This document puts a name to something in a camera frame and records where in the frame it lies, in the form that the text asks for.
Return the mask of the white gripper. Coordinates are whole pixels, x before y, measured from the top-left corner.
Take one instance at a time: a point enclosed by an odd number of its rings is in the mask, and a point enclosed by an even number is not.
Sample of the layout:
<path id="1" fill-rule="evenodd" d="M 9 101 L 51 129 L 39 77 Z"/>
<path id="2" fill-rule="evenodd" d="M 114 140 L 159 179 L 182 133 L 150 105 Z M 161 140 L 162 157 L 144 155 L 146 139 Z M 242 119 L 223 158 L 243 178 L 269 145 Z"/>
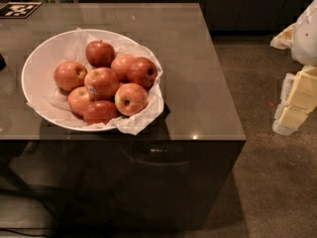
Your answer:
<path id="1" fill-rule="evenodd" d="M 317 107 L 317 0 L 313 0 L 295 24 L 275 36 L 273 48 L 291 49 L 292 58 L 302 64 L 297 74 L 288 73 L 282 84 L 272 130 L 283 136 L 296 132 Z"/>

